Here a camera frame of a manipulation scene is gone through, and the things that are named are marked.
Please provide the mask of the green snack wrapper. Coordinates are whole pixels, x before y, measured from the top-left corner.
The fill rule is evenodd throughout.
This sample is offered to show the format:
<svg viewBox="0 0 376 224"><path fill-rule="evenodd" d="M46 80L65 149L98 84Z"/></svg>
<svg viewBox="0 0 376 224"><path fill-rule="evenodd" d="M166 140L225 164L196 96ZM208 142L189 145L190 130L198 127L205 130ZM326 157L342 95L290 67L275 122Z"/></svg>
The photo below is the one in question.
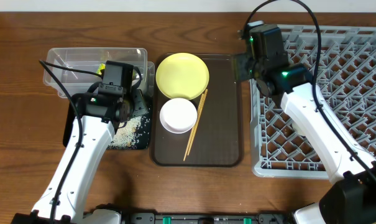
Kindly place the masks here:
<svg viewBox="0 0 376 224"><path fill-rule="evenodd" d="M106 68L106 65L104 63L101 63L96 71L96 73L100 76L104 75L104 70Z"/></svg>

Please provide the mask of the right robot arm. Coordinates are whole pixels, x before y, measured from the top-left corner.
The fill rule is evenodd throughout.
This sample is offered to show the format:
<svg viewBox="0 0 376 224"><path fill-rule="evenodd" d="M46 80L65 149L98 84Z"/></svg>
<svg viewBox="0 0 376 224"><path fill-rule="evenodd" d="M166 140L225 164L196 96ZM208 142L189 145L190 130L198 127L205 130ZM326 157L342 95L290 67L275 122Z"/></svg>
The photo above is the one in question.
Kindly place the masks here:
<svg viewBox="0 0 376 224"><path fill-rule="evenodd" d="M293 213L295 223L375 223L376 159L356 143L325 102L317 72L292 64L275 24L250 22L240 30L246 51L234 57L236 78L254 79L263 96L288 115L307 138L332 187L318 203Z"/></svg>

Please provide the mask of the white green cup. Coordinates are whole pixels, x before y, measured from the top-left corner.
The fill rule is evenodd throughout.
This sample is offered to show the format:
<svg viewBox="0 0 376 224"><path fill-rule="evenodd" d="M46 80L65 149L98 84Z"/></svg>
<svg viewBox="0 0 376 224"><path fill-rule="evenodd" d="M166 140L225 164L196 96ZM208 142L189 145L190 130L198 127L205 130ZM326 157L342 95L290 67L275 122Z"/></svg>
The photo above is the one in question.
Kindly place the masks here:
<svg viewBox="0 0 376 224"><path fill-rule="evenodd" d="M295 122L292 123L292 127L297 134L299 134L300 136L305 136L301 128Z"/></svg>

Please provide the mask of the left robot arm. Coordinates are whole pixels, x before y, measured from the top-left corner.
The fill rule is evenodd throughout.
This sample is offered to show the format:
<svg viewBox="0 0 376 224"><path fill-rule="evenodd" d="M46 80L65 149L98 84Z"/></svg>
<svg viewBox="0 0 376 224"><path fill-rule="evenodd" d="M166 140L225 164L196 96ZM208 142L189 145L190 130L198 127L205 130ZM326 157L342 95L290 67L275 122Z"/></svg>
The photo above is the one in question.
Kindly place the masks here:
<svg viewBox="0 0 376 224"><path fill-rule="evenodd" d="M71 96L61 161L32 211L16 213L12 222L122 223L122 212L110 204L85 214L86 198L119 125L147 112L138 88L94 84L86 93Z"/></svg>

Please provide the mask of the pile of rice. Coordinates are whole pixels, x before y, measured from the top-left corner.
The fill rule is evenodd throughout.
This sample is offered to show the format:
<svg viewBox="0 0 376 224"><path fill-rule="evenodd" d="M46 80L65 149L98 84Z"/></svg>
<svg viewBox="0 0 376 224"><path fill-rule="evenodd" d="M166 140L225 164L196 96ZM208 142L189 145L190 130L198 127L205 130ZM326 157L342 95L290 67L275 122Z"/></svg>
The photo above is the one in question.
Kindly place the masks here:
<svg viewBox="0 0 376 224"><path fill-rule="evenodd" d="M151 119L147 116L132 118L126 125L120 124L108 149L143 150L150 142Z"/></svg>

